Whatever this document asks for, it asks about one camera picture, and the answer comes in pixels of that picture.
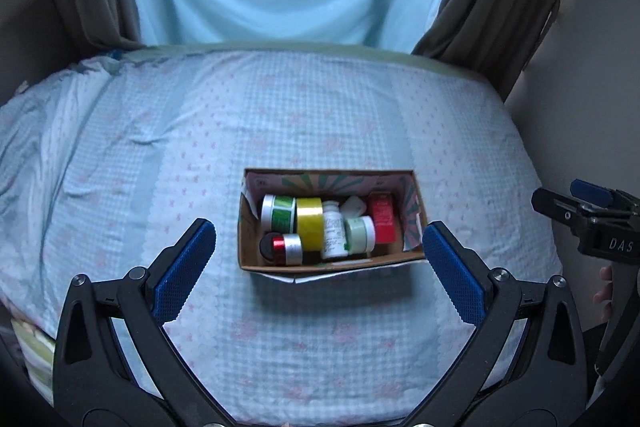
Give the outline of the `person's right hand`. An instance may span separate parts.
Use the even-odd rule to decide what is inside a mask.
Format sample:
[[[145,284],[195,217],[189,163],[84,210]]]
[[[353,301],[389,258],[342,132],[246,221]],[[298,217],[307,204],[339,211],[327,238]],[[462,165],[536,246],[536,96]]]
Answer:
[[[593,302],[602,307],[601,321],[607,322],[612,315],[613,270],[611,265],[601,268],[599,275],[603,287],[593,295]]]

